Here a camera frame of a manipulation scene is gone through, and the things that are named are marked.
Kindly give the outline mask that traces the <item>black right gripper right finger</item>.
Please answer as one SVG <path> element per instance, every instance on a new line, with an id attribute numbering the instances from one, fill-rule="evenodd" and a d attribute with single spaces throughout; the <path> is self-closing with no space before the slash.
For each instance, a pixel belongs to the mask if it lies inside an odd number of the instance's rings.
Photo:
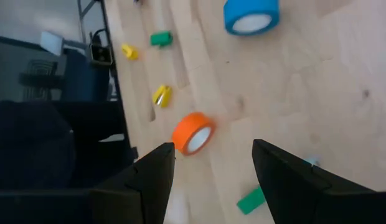
<path id="1" fill-rule="evenodd" d="M 310 163 L 262 139 L 253 141 L 252 158 L 275 223 L 315 224 L 319 199 L 330 183 Z"/>

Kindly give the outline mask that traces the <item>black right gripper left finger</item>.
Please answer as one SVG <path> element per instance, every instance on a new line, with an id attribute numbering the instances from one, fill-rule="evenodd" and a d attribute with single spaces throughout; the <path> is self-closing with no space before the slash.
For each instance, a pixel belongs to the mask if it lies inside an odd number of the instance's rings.
<path id="1" fill-rule="evenodd" d="M 95 222 L 163 224 L 174 167 L 174 144 L 166 142 L 96 186 Z"/>

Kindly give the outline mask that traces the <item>green mini stapler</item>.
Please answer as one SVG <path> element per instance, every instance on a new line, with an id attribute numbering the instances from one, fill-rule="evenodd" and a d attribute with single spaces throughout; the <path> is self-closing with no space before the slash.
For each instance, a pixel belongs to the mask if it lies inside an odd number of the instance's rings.
<path id="1" fill-rule="evenodd" d="M 150 36 L 151 46 L 166 47 L 168 45 L 171 45 L 172 42 L 173 42 L 173 35 L 172 35 L 172 32 L 169 30 L 156 32 L 151 34 Z"/>
<path id="2" fill-rule="evenodd" d="M 264 196 L 264 193 L 261 187 L 258 185 L 249 194 L 247 194 L 237 202 L 237 207 L 244 215 L 248 215 L 265 202 L 266 198 Z"/>

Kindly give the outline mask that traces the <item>orange tape roll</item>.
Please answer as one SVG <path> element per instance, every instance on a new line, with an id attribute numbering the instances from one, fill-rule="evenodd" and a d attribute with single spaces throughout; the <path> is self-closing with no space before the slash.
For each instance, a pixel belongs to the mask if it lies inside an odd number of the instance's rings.
<path id="1" fill-rule="evenodd" d="M 181 154 L 191 156 L 208 143 L 214 131 L 215 123 L 208 116 L 201 112 L 194 112 L 181 119 L 171 139 Z"/>

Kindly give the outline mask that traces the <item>yellow mini stapler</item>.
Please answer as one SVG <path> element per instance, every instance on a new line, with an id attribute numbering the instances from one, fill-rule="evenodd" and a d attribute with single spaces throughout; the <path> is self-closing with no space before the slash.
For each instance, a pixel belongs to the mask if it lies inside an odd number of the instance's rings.
<path id="1" fill-rule="evenodd" d="M 172 88 L 167 85 L 161 85 L 153 94 L 153 103 L 166 108 L 170 102 L 172 95 Z"/>
<path id="2" fill-rule="evenodd" d="M 123 44 L 121 50 L 129 60 L 136 60 L 139 57 L 138 51 L 132 45 Z"/>

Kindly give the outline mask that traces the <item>blue tape roll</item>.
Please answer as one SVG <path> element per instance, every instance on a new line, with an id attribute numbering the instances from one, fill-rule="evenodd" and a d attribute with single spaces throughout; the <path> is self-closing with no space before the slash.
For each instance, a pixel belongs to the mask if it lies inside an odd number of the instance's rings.
<path id="1" fill-rule="evenodd" d="M 262 34 L 280 21 L 279 0 L 226 0 L 225 29 L 232 35 Z"/>

